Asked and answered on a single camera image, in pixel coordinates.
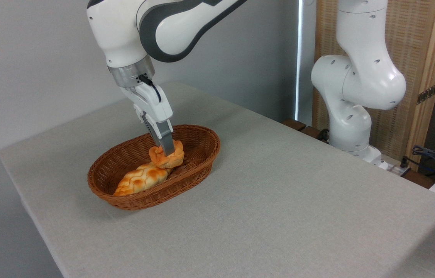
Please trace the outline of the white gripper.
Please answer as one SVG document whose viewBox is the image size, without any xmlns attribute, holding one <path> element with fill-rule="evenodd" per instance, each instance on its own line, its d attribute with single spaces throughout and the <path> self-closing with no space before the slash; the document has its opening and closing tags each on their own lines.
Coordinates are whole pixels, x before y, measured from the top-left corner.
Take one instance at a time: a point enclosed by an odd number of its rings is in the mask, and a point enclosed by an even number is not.
<svg viewBox="0 0 435 278">
<path fill-rule="evenodd" d="M 144 123 L 156 145 L 162 147 L 164 155 L 172 154 L 175 147 L 173 127 L 169 119 L 173 116 L 173 110 L 162 88 L 153 88 L 142 82 L 136 87 L 120 87 L 120 90 L 134 102 L 133 107 L 138 118 Z"/>
</svg>

